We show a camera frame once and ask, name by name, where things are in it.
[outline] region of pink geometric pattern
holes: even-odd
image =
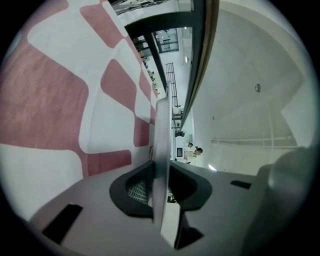
[[[86,22],[90,24],[93,30],[110,48],[116,47],[116,45],[123,38],[120,31],[117,29],[117,26],[103,8],[101,3],[91,6],[84,6],[80,8],[80,13]]]
[[[47,1],[22,29],[22,38],[3,63],[0,91],[0,143],[31,149],[70,150],[82,164],[83,177],[131,164],[131,147],[111,152],[85,153],[79,136],[89,90],[80,77],[39,51],[28,42],[29,31],[48,17],[70,8],[66,0]],[[124,38],[110,15],[100,4],[84,6],[80,13],[110,48]],[[133,43],[124,38],[135,57],[142,61]],[[155,124],[155,110],[150,108],[150,123],[137,117],[137,89],[150,101],[151,86],[140,70],[139,87],[118,61],[112,59],[101,77],[102,91],[134,114],[134,147],[149,145],[150,125]]]
[[[141,70],[140,72],[140,79],[139,79],[139,86],[142,90],[143,94],[147,97],[147,99],[150,101],[150,93],[151,93],[151,87],[150,84],[144,74],[144,72]]]
[[[102,91],[131,110],[134,114],[135,147],[149,144],[149,123],[136,116],[135,105],[137,88],[130,76],[115,59],[112,59],[101,78]]]

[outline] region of white wall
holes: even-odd
[[[272,152],[270,148],[212,143],[209,164],[221,172],[257,175],[261,166],[274,163],[290,151],[291,149],[274,149]]]
[[[312,63],[299,36],[269,1],[222,0],[219,8],[234,13],[263,29],[288,52],[305,78],[312,77]]]

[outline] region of metal beam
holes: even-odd
[[[162,63],[161,63],[159,52],[157,50],[157,46],[155,44],[154,37],[153,37],[152,33],[148,33],[148,34],[144,35],[144,39],[149,46],[149,49],[151,51],[156,68],[158,69],[158,73],[160,75],[164,91],[166,92],[167,91],[167,79],[166,79],[164,67],[162,66]]]
[[[181,129],[195,101],[211,56],[218,22],[219,0],[194,0],[193,6],[196,26],[192,33],[192,66]]]
[[[180,131],[182,130],[187,116],[190,112],[193,102],[192,95],[194,91],[197,90],[195,87],[196,78],[200,65],[200,58],[202,55],[204,37],[205,37],[205,22],[206,22],[206,1],[205,0],[194,0],[194,26],[192,28],[192,52],[191,52],[191,70],[189,74],[189,85],[188,91],[186,93],[183,117],[180,125]]]
[[[183,27],[195,27],[193,11],[176,11],[158,14],[147,18],[139,19],[125,26],[131,39],[135,39],[152,32],[169,30]]]

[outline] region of black railing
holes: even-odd
[[[178,107],[178,95],[176,86],[175,69],[173,63],[165,64],[166,80],[171,82],[172,106]]]

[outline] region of gray surface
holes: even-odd
[[[243,247],[253,253],[293,219],[307,197],[317,171],[319,148],[298,148],[282,156],[272,167],[268,187]]]
[[[297,149],[274,165],[260,168],[257,176],[211,171],[177,162],[206,178],[212,194],[204,206],[187,211],[191,227],[204,236],[174,250],[148,218],[125,215],[112,202],[111,183],[137,166],[83,179],[47,203],[32,218],[42,230],[67,204],[83,206],[62,245],[88,256],[102,255],[246,255],[283,228],[304,201],[313,179],[316,149]],[[233,180],[252,183],[250,189],[231,185]]]
[[[173,249],[163,239],[150,218],[125,215],[112,202],[111,183],[133,170],[128,165],[117,170],[85,178],[42,207],[31,219],[38,230],[69,203],[83,207],[62,241],[62,246],[87,256],[159,255]]]
[[[204,236],[177,253],[190,256],[240,255],[246,231],[266,189],[270,166],[261,168],[257,176],[251,176],[177,164],[206,178],[212,185],[212,195],[204,206],[185,213],[189,225]],[[244,189],[231,185],[234,180],[252,185],[250,189]]]
[[[170,136],[172,119],[171,83],[167,83],[167,95],[156,103],[154,130],[154,180],[152,185],[153,223],[160,230],[168,199],[170,168]]]

